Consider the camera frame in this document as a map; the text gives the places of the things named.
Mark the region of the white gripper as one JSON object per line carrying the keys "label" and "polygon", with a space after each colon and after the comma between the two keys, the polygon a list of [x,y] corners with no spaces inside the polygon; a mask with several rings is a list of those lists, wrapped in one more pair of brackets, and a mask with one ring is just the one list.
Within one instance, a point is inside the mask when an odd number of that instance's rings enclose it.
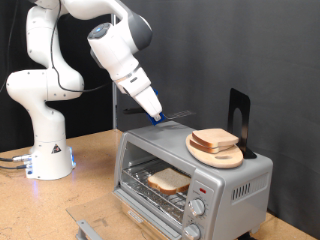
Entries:
{"label": "white gripper", "polygon": [[116,81],[119,90],[131,96],[156,122],[163,119],[162,106],[142,67]]}

